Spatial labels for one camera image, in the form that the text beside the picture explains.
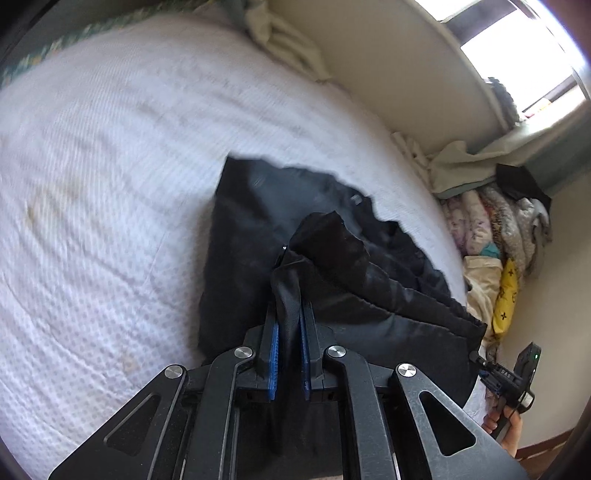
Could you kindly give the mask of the person's right hand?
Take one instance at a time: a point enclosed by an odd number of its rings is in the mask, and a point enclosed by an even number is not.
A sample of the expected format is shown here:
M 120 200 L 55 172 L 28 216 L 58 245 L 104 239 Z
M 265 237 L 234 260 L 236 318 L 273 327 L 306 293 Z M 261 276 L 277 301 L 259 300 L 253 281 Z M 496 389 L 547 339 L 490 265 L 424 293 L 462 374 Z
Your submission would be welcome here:
M 505 406 L 502 412 L 491 410 L 483 419 L 482 428 L 492 434 L 499 428 L 499 422 L 506 420 L 505 435 L 501 440 L 501 447 L 512 457 L 516 457 L 523 431 L 523 419 L 517 410 Z

